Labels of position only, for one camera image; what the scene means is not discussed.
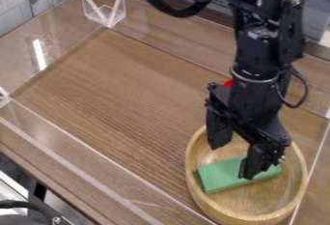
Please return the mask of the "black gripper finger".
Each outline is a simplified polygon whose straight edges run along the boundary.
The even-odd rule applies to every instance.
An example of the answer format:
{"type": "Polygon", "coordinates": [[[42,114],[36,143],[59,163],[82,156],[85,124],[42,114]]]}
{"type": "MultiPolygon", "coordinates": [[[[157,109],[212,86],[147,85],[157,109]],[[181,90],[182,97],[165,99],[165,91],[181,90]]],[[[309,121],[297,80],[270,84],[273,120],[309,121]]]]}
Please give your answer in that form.
{"type": "Polygon", "coordinates": [[[277,147],[266,143],[250,145],[246,158],[241,161],[238,177],[252,181],[260,173],[278,165],[277,147]]]}
{"type": "Polygon", "coordinates": [[[221,116],[213,108],[206,111],[207,143],[213,150],[225,147],[233,140],[234,130],[228,118],[221,116]]]}

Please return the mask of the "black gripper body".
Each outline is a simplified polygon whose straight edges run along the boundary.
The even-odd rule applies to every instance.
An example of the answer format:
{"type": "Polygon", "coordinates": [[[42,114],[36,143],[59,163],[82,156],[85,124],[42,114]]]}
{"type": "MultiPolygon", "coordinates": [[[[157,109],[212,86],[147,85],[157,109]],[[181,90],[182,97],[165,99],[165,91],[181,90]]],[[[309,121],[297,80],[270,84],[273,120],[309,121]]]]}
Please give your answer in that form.
{"type": "Polygon", "coordinates": [[[249,146],[266,143],[277,147],[281,162],[292,138],[278,112],[285,104],[292,73],[289,70],[276,70],[266,75],[249,75],[232,67],[232,75],[233,88],[216,82],[207,84],[206,111],[213,108],[228,118],[234,134],[242,137],[249,146]]]}

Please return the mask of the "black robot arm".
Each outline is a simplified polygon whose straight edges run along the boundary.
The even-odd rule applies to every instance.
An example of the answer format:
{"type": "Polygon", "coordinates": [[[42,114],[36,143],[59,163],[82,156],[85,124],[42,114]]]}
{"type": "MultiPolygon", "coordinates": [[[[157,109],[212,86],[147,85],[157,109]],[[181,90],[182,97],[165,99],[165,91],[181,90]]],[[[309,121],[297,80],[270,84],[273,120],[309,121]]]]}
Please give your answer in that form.
{"type": "MultiPolygon", "coordinates": [[[[165,0],[146,0],[165,14],[190,17],[213,0],[193,0],[177,9],[165,0]]],[[[207,84],[206,133],[212,149],[226,146],[238,134],[249,143],[238,175],[254,177],[280,165],[290,135],[280,121],[285,106],[304,103],[286,98],[290,80],[305,76],[293,62],[304,57],[304,9],[306,0],[228,0],[236,20],[237,57],[232,65],[230,87],[207,84]]]]}

